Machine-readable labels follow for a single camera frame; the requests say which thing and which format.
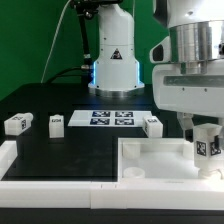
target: blue light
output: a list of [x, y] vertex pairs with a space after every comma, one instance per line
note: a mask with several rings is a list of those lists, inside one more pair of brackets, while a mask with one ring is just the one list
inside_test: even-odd
[[137, 76], [138, 76], [138, 84], [140, 84], [141, 81], [140, 81], [140, 63], [139, 62], [137, 63], [137, 69], [138, 69], [138, 74], [137, 74]]
[[96, 84], [96, 62], [93, 64], [93, 85]]

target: warning label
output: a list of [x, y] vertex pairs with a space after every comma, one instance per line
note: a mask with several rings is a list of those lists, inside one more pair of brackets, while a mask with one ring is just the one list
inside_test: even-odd
[[118, 48], [115, 50], [115, 52], [113, 53], [113, 55], [110, 59], [122, 60], [122, 57], [121, 57], [121, 54], [120, 54]]

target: small cube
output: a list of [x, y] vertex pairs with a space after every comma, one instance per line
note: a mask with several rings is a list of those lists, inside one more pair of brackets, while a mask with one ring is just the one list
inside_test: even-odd
[[18, 136], [31, 127], [33, 115], [31, 113], [16, 114], [4, 122], [5, 134]]
[[55, 115], [49, 121], [50, 138], [64, 138], [64, 116]]
[[194, 127], [194, 164], [196, 167], [213, 171], [224, 169], [224, 153], [216, 148], [215, 137], [219, 136], [222, 126], [203, 124]]
[[145, 116], [143, 118], [143, 130], [149, 138], [163, 137], [163, 124], [155, 116]]

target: green backdrop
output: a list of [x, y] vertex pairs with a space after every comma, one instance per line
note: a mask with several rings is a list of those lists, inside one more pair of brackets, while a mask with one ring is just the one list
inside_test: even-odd
[[[56, 25], [67, 0], [2, 0], [0, 7], [0, 99], [16, 88], [41, 80]], [[149, 51], [166, 35], [152, 17], [152, 0], [136, 0], [135, 51], [142, 64], [142, 81], [151, 83], [153, 65]], [[121, 7], [132, 13], [133, 0]], [[98, 56], [97, 18], [87, 21], [90, 48]], [[67, 9], [46, 79], [62, 69], [83, 62], [82, 42], [76, 12]], [[80, 82], [78, 77], [60, 82]]]

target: black table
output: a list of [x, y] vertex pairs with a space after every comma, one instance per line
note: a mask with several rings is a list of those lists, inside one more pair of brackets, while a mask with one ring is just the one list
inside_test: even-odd
[[[182, 137], [176, 113], [160, 111], [152, 86], [126, 99], [89, 95], [73, 84], [29, 84], [0, 102], [0, 143], [16, 140], [18, 157], [2, 181], [116, 181], [117, 140], [145, 138], [142, 128], [67, 127], [74, 110], [147, 110], [164, 124], [164, 137]], [[4, 120], [31, 112], [32, 128], [18, 137], [4, 135]], [[65, 118], [65, 138], [49, 139], [49, 116]], [[196, 123], [217, 120], [196, 117]], [[0, 223], [223, 223], [223, 212], [170, 210], [0, 209]]]

